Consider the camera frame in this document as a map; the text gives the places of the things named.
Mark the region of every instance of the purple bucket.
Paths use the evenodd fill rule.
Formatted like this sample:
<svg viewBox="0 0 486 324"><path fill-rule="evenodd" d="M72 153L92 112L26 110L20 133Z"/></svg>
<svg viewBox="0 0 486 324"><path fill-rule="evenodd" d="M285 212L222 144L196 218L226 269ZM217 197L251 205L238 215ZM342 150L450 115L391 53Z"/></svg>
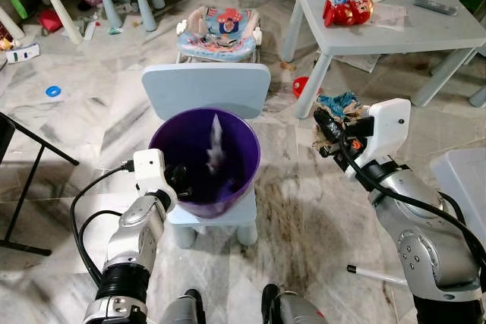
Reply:
<svg viewBox="0 0 486 324"><path fill-rule="evenodd" d="M225 190L223 182L218 193L206 167L214 115L218 115L221 124L222 150L226 156L219 175L232 182L231 190ZM235 205L251 186L260 164L260 144L251 127L222 109L198 108L174 115L153 135L149 148L160 149L166 165L183 164L188 168L194 192L191 201L179 199L178 204L201 218L216 218Z"/></svg>

